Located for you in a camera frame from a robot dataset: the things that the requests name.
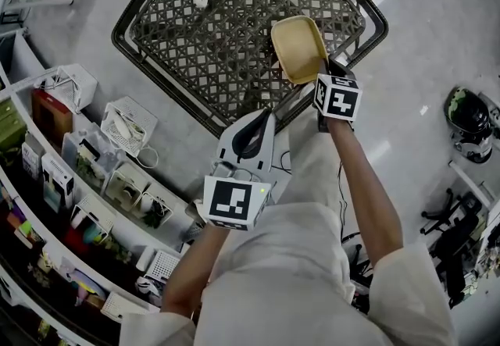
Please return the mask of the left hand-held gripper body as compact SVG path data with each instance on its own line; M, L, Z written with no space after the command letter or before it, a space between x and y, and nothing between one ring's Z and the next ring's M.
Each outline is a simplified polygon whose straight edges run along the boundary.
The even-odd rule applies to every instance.
M233 152L234 135L261 112L270 112L259 154L239 159ZM270 176L276 117L270 109L260 109L241 117L220 135L213 173L203 186L201 219L215 227L249 231L269 203L274 184Z

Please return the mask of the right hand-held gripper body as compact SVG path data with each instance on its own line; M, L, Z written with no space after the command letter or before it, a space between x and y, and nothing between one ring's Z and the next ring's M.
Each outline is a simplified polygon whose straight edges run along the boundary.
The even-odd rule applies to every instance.
M317 110L318 131L327 132L326 118L354 122L363 91L352 73L343 77L319 73L312 103Z

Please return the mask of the yellow square bowl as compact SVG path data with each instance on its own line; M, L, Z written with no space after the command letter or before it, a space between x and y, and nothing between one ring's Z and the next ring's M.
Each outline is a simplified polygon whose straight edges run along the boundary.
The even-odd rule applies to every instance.
M327 57L326 46L315 21L292 16L276 22L271 40L286 78L297 85L314 81Z

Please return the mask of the person's right forearm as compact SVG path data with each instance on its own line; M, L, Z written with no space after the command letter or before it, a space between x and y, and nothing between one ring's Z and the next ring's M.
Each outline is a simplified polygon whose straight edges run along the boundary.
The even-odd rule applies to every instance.
M329 118L327 127L344 167L361 238L375 266L403 247L398 213L348 122Z

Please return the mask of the person's left forearm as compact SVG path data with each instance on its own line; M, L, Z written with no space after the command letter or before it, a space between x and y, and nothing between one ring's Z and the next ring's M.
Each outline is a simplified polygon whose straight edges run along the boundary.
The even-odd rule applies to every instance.
M167 280L160 312L192 316L229 233L228 229L210 225L202 230Z

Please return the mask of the white basket with plant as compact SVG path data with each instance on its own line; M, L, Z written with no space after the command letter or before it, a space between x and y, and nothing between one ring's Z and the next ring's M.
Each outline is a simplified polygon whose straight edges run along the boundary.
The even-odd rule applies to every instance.
M153 229L158 229L173 215L172 209L160 197L146 191L137 200L132 213Z

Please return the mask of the dark wicker table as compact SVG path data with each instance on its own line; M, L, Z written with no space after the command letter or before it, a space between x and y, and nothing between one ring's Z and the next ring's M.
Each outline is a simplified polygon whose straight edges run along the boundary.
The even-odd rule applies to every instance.
M271 109L285 128L312 99L280 68L272 26L305 15L327 54L353 67L387 36L372 0L131 0L112 31L113 45L178 105L220 136L234 121Z

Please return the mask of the small white perforated basket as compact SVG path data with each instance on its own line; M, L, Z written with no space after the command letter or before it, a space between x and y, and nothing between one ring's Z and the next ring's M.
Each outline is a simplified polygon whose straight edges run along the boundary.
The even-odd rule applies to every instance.
M166 251L157 251L145 276L166 284L180 259Z

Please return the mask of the white curved shelf unit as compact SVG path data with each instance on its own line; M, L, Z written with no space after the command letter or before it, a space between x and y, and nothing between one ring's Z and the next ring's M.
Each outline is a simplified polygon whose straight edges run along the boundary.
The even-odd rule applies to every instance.
M86 292L66 273L78 269L103 289L106 298L114 291L140 306L141 312L154 312L155 306L135 287L141 276L136 263L147 246L179 255L189 225L186 205L120 155L116 169L124 162L134 165L148 180L143 193L160 197L173 211L158 229L147 227L132 209L116 208L105 189L97 193L66 164L62 149L53 147L32 118L31 92L57 68L40 64L21 30L0 34L0 102L10 98L27 126L21 146L0 152L0 186L9 200L0 211L0 277L13 297L77 346L118 346L120 323L101 314L106 299ZM73 114L71 133L94 125L86 116ZM74 178L73 205L59 213L43 199L45 153ZM101 244L83 243L83 232L92 223L109 234Z

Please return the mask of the white paper roll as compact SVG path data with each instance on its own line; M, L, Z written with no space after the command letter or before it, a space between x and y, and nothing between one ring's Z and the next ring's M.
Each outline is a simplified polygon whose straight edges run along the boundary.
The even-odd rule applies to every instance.
M141 272L146 272L154 256L155 249L151 246L145 247L136 263L136 269Z

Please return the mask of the white basket with dark mat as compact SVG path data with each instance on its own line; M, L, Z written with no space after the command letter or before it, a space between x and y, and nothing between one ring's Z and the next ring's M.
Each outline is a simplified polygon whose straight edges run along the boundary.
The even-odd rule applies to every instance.
M148 186L148 180L132 164L124 162L113 173L105 196L116 207L129 212Z

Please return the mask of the person's white shirt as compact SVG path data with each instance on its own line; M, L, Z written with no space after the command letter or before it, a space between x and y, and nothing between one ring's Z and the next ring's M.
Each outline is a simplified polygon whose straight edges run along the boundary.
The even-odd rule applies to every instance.
M254 230L229 234L197 322L130 314L119 346L457 346L426 246L407 245L375 265L362 314L352 306L339 225L317 203L267 208Z

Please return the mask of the black and white shoe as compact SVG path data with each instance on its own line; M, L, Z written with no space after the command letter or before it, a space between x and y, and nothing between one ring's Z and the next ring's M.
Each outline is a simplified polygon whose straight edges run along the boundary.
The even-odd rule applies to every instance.
M142 294L153 294L156 297L160 296L160 288L155 284L155 281L144 276L138 277L135 283L138 292Z

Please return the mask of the black round appliance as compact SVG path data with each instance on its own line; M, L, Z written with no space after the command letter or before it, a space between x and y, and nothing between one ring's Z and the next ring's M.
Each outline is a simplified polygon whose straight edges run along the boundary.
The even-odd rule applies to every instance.
M445 100L444 114L452 129L454 149L476 164L488 161L493 148L493 130L485 102L471 90L456 86Z

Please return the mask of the teal cloth item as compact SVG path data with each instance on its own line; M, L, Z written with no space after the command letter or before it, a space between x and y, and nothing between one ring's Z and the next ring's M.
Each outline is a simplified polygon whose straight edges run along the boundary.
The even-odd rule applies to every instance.
M99 225L92 223L84 230L82 240L84 244L101 244L108 236Z

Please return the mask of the clear storage bin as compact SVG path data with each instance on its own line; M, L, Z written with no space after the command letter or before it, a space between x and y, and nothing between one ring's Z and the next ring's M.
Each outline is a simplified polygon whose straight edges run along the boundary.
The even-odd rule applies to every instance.
M97 126L64 134L61 156L94 191L101 194L120 161Z

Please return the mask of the white side desk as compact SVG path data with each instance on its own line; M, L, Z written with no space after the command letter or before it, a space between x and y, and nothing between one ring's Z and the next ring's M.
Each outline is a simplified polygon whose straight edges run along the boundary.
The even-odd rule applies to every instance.
M486 224L490 226L500 214L500 191L495 192L481 172L485 166L467 162L465 159L452 159L448 166L455 171L462 182L487 210Z

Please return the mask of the pink plate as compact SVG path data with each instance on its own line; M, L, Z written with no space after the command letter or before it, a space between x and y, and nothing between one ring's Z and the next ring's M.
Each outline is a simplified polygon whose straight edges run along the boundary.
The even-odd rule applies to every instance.
M78 269L66 273L66 277L71 281L78 284L79 287L86 290L90 294L96 294L99 298L105 300L106 295L103 289L95 283L89 276L85 275Z

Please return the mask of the white basket with tools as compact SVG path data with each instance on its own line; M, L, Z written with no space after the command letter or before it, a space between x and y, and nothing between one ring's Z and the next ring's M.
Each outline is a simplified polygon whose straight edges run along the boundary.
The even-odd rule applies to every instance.
M80 64L59 66L46 80L44 90L73 114L92 103L98 81Z

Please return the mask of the white printed appliance box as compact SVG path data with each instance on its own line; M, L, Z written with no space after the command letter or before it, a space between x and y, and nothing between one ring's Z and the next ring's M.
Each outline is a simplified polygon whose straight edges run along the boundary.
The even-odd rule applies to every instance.
M49 153L41 157L43 199L55 212L73 205L74 178Z

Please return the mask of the black office chair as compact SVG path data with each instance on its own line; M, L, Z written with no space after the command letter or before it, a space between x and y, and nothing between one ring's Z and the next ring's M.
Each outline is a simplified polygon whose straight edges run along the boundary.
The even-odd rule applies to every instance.
M484 222L480 214L483 205L470 191L455 194L447 188L445 194L445 203L440 210L421 212L427 223L420 228L420 234L440 233L430 246L430 256L439 260L436 266L438 279L445 286L449 307L454 308L466 298L465 267L472 259L478 241L473 234Z

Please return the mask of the brown cardboard box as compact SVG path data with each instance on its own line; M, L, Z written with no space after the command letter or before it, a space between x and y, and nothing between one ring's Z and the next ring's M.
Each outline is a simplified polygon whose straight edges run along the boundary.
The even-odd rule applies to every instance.
M31 92L32 118L39 130L59 151L66 133L73 131L73 114L59 100L46 91Z

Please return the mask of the green box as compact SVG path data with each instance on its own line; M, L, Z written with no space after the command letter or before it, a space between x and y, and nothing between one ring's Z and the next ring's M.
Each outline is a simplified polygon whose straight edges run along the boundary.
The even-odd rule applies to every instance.
M0 102L0 152L19 147L24 142L27 126L9 98Z

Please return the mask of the white frame desk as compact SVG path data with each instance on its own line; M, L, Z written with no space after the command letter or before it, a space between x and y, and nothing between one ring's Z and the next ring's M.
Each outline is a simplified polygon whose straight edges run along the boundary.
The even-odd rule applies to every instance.
M45 6L65 6L72 5L74 0L30 0L19 2L18 0L0 0L0 25L11 23L22 23L19 18L15 20L8 19L8 16L15 16L16 12L21 10L45 7Z

